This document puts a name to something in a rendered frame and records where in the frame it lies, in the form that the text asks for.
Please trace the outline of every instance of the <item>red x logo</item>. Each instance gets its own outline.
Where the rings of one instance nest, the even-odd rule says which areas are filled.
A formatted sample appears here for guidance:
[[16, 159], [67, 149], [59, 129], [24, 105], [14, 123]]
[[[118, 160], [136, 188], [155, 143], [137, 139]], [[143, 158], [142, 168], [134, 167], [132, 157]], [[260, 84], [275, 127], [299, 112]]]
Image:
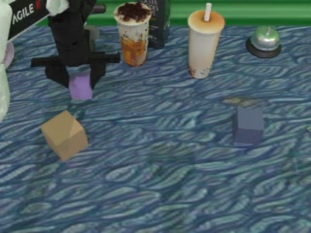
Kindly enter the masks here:
[[41, 8], [41, 0], [35, 0], [35, 8], [37, 10]]

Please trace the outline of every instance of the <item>wavy patterned surface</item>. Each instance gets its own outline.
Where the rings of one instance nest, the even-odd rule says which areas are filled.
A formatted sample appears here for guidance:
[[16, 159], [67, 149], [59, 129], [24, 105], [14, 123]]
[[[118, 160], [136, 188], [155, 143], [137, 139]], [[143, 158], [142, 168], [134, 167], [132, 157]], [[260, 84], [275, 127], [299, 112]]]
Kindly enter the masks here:
[[[188, 29], [173, 28], [144, 66], [109, 65], [86, 102], [29, 68], [55, 53], [48, 28], [19, 37], [0, 124], [0, 232], [311, 232], [311, 28], [278, 27], [272, 60], [244, 49], [254, 29], [225, 28], [210, 77], [196, 80]], [[101, 29], [98, 49], [120, 51], [116, 28]], [[235, 148], [231, 115], [253, 104], [264, 140]], [[64, 164], [39, 126], [66, 109], [90, 145]]]

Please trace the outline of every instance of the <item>pink object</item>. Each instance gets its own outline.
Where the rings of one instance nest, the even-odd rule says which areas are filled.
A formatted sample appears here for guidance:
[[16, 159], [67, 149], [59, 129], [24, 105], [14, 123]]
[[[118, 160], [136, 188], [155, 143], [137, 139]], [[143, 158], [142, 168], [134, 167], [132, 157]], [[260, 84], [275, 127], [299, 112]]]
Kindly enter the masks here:
[[69, 80], [69, 91], [73, 100], [90, 100], [93, 90], [90, 85], [90, 73], [75, 73]]
[[12, 63], [13, 59], [14, 59], [14, 45], [12, 44], [12, 42], [9, 42], [6, 45], [6, 51], [5, 51], [5, 56], [4, 56], [4, 60], [2, 61], [2, 64], [4, 64], [5, 68], [7, 69], [10, 64]]

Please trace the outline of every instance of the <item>tan block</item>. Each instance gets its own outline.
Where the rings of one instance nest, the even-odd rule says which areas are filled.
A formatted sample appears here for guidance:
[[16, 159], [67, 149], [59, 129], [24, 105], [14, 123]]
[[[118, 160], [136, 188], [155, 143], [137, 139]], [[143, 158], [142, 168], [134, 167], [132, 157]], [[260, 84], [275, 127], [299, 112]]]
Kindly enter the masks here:
[[68, 111], [45, 122], [41, 130], [48, 145], [62, 161], [88, 147], [83, 126]]

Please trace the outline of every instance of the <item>black bell base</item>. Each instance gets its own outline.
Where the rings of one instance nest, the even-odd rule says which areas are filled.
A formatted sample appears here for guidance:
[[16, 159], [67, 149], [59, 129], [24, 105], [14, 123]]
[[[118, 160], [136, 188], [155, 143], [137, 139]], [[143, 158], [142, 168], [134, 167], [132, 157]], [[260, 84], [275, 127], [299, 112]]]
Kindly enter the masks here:
[[255, 48], [253, 45], [252, 45], [252, 42], [251, 42], [251, 38], [248, 38], [246, 43], [246, 49], [247, 51], [255, 56], [255, 57], [258, 57], [258, 58], [274, 58], [274, 57], [277, 57], [280, 53], [281, 53], [281, 45], [279, 45], [275, 50], [273, 51], [269, 51], [269, 52], [266, 52], [266, 51], [261, 51], [257, 48]]

